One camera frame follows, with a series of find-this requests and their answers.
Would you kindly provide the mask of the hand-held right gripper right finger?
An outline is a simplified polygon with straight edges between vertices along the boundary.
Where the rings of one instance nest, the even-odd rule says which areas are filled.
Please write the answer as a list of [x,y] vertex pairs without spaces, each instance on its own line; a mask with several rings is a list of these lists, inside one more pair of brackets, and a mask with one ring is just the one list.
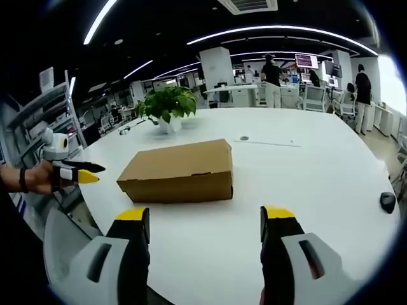
[[261,304],[345,304],[352,280],[340,255],[313,233],[305,233],[295,215],[271,206],[260,208],[264,287]]

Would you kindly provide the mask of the person's left hand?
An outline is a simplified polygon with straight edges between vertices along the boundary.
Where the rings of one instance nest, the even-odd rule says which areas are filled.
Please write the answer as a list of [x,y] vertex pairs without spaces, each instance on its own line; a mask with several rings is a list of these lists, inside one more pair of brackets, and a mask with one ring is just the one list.
[[51,194],[61,189],[56,180],[51,162],[43,160],[33,168],[25,170],[25,190],[36,194]]

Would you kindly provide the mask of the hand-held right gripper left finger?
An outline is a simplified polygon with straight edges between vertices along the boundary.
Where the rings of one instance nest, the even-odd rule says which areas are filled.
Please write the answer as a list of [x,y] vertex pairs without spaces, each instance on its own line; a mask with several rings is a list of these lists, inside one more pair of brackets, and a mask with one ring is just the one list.
[[67,293],[71,304],[147,304],[149,208],[116,216],[108,233],[86,245],[71,261]]

